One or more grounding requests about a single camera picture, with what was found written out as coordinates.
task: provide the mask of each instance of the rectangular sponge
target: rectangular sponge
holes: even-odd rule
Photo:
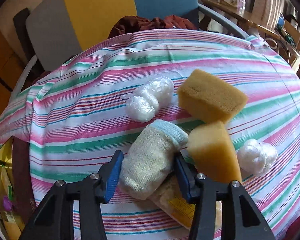
[[[189,134],[188,152],[198,172],[214,181],[242,183],[234,146],[221,121],[193,129]]]
[[[248,101],[240,90],[200,69],[191,73],[177,94],[179,107],[205,123],[227,123]]]

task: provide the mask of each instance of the sock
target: sock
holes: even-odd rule
[[[155,120],[146,126],[124,158],[119,178],[122,192],[145,200],[171,172],[174,154],[188,135],[173,123]]]

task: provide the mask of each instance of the plastic bag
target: plastic bag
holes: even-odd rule
[[[240,168],[255,176],[265,175],[277,159],[278,151],[268,143],[247,140],[238,150]]]
[[[149,197],[149,199],[167,213],[180,225],[190,230],[195,204],[188,204],[181,196],[176,176],[172,176],[163,182],[160,187]],[[222,224],[222,203],[216,202],[215,232]]]
[[[161,107],[168,106],[173,97],[173,82],[167,77],[159,77],[135,89],[122,98],[126,101],[127,115],[137,122],[148,122]]]

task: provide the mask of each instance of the metal screw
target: metal screw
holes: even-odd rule
[[[90,179],[99,179],[99,174],[98,173],[92,173],[91,175],[90,175]]]
[[[233,181],[231,182],[231,184],[232,184],[232,186],[234,186],[234,187],[239,187],[239,186],[240,186],[240,182],[238,182],[237,180],[233,180]]]
[[[205,179],[205,178],[206,178],[206,175],[204,175],[203,173],[198,173],[198,174],[197,174],[197,178],[198,178],[198,179]]]
[[[55,184],[57,187],[62,187],[64,183],[65,182],[63,180],[57,180]]]

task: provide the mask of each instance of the tablecloth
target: tablecloth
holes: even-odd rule
[[[202,69],[243,91],[245,108],[226,126],[237,150],[254,138],[279,156],[268,174],[245,174],[244,187],[277,239],[300,215],[300,80],[263,41],[191,30],[151,30],[106,40],[69,60],[21,92],[0,117],[0,147],[12,135],[30,142],[30,171],[37,204],[52,184],[78,181],[125,154],[149,123],[131,120],[121,98],[152,78],[174,89]],[[186,132],[202,122],[180,109],[177,95],[156,118]],[[80,239],[79,204],[74,234]],[[187,239],[188,231],[150,201],[116,190],[101,206],[109,240]]]

